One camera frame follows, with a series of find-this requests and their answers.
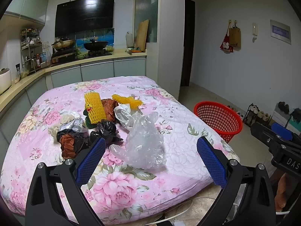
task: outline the spice rack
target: spice rack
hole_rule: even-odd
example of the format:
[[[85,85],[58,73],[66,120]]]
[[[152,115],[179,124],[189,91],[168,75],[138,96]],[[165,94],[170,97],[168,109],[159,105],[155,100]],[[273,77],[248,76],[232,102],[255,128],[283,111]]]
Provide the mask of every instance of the spice rack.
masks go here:
[[[40,39],[40,31],[37,29],[22,29],[20,33],[21,55],[27,54],[24,59],[22,57],[23,70],[29,71],[29,74],[35,73],[41,69],[36,63],[36,54],[43,53],[43,45]]]

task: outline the wok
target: wok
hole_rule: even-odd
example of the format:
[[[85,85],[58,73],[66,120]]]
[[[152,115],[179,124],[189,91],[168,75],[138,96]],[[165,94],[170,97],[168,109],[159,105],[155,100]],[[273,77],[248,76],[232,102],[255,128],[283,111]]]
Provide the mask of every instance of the wok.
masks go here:
[[[95,41],[94,39],[90,39],[91,42],[84,43],[85,49],[88,51],[99,51],[104,49],[108,45],[108,41]]]
[[[65,47],[72,47],[75,44],[75,40],[69,40],[69,39],[60,39],[59,41],[56,41],[55,43],[52,44],[52,46],[56,49],[59,50],[61,48]]]

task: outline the white cable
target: white cable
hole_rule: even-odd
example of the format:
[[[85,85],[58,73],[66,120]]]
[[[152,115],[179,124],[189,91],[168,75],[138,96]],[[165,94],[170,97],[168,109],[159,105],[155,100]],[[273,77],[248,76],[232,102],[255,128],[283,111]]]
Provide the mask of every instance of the white cable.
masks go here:
[[[193,198],[192,200],[185,201],[185,202],[183,202],[183,203],[177,205],[176,207],[171,208],[170,210],[168,210],[168,211],[166,212],[166,213],[168,213],[169,211],[171,211],[171,210],[173,210],[173,209],[176,209],[177,207],[179,207],[179,206],[181,206],[181,205],[184,205],[184,204],[187,204],[188,202],[191,202],[190,206],[189,206],[186,210],[182,211],[181,213],[176,214],[176,215],[174,215],[174,216],[172,216],[172,217],[170,217],[170,218],[166,218],[166,219],[160,220],[160,221],[156,221],[156,222],[153,222],[153,223],[144,224],[144,226],[148,226],[148,225],[152,225],[152,224],[157,224],[157,223],[162,223],[162,222],[171,220],[171,219],[173,219],[173,218],[176,218],[176,217],[178,217],[178,216],[184,214],[185,212],[189,211],[189,209],[192,207],[193,200],[194,200],[194,199],[199,199],[199,198],[203,198],[203,199],[212,199],[212,200],[215,200],[215,199],[216,199],[216,198],[209,197],[209,196],[198,196],[198,197],[195,197],[195,198]],[[276,212],[276,215],[286,215],[286,214],[288,214],[289,212],[290,212],[290,211]]]
[[[187,212],[187,211],[192,207],[192,204],[193,204],[192,200],[185,201],[184,203],[182,203],[182,204],[180,204],[180,205],[177,205],[176,207],[172,208],[172,210],[173,210],[173,209],[175,209],[175,208],[177,208],[177,207],[179,207],[179,206],[181,206],[181,205],[183,205],[183,204],[187,204],[188,202],[191,202],[190,206],[189,206],[186,210],[182,211],[181,213],[179,213],[179,214],[177,214],[177,215],[174,215],[174,216],[172,216],[172,217],[170,217],[170,218],[166,218],[166,219],[160,220],[160,221],[156,221],[156,222],[149,223],[149,224],[144,224],[144,226],[162,223],[162,222],[171,220],[171,219],[173,219],[173,218],[175,218],[175,217],[178,217],[178,216],[184,214],[185,212]]]
[[[290,211],[282,211],[282,212],[276,212],[276,215],[287,215]]]

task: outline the pink floral blanket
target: pink floral blanket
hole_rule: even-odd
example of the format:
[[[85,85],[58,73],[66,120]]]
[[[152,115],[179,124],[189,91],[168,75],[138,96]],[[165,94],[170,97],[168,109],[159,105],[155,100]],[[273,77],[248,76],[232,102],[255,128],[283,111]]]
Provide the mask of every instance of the pink floral blanket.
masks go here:
[[[44,93],[32,106],[7,151],[0,177],[0,193],[9,209],[21,215],[36,166],[61,164],[61,145],[48,134],[48,128],[64,114],[84,118],[84,94],[112,94],[141,99],[143,114],[159,113],[156,127],[164,135],[166,165],[160,170],[143,170],[127,165],[109,149],[82,192],[105,224],[119,224],[150,216],[193,195],[212,182],[197,153],[196,142],[205,136],[228,158],[238,157],[221,137],[147,77],[116,77],[80,82]],[[127,131],[117,125],[125,140]],[[68,217],[76,222],[64,190],[58,191]]]

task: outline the cutting board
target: cutting board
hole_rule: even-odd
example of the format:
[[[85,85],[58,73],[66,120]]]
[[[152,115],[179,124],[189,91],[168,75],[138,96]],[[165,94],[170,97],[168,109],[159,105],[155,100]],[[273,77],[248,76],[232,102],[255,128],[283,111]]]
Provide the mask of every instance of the cutting board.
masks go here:
[[[142,21],[138,27],[137,39],[136,39],[136,48],[139,47],[142,52],[145,51],[145,43],[147,36],[149,20]]]

